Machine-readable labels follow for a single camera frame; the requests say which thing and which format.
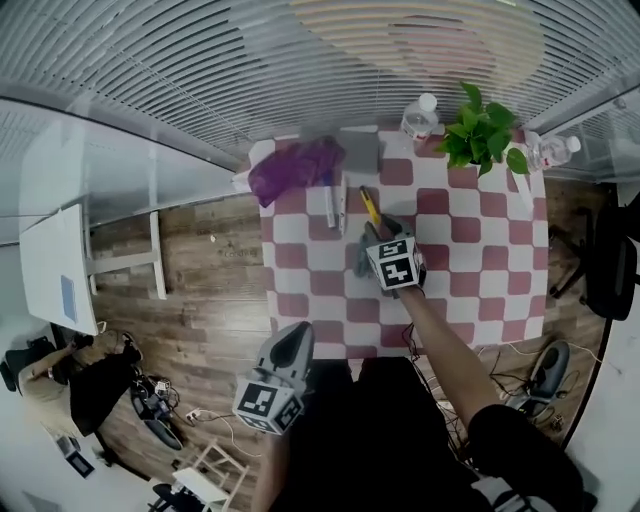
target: water bottle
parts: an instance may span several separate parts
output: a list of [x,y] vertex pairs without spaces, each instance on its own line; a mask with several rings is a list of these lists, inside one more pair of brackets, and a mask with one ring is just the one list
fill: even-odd
[[437,105],[436,97],[426,92],[404,109],[400,129],[413,141],[414,150],[424,144],[438,126],[438,114],[435,112]]
[[566,164],[573,153],[580,151],[578,137],[559,137],[557,135],[542,139],[527,148],[529,172],[544,171],[550,167]]

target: bottle cap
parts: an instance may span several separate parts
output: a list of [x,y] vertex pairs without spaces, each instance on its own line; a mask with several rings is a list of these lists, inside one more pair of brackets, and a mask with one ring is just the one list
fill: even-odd
[[567,149],[572,153],[577,153],[582,148],[582,144],[580,144],[580,139],[575,135],[569,137],[566,143],[567,143]]
[[420,105],[420,108],[425,112],[433,112],[438,105],[438,100],[433,94],[425,92],[418,98],[418,105]]

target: shoe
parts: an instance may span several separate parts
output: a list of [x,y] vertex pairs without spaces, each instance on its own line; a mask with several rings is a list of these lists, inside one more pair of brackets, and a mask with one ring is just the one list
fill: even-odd
[[136,340],[128,332],[123,332],[121,337],[122,341],[124,342],[124,350],[122,351],[122,353],[125,354],[127,352],[135,351],[135,354],[133,352],[131,354],[132,364],[140,363],[144,359],[144,357],[142,355],[140,347],[138,347],[138,344],[136,343]]

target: black shirt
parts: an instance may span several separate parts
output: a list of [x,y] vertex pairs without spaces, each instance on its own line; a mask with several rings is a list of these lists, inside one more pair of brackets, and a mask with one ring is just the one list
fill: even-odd
[[[409,361],[373,361],[358,382],[332,373],[320,386],[292,427],[287,484],[271,510],[491,510],[471,487],[476,474],[449,449],[443,416]],[[486,407],[468,434],[483,475],[557,512],[582,510],[575,466],[521,413]]]

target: green plant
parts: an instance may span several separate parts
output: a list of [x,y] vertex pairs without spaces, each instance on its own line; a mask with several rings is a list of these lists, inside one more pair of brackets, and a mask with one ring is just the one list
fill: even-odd
[[[480,165],[478,176],[487,174],[493,162],[502,163],[503,152],[511,142],[513,113],[500,105],[482,105],[480,89],[475,85],[460,82],[470,102],[462,105],[455,124],[445,127],[446,134],[436,151],[449,153],[447,169],[465,167],[473,163]],[[522,151],[511,148],[507,152],[507,165],[516,174],[528,174],[527,159]]]

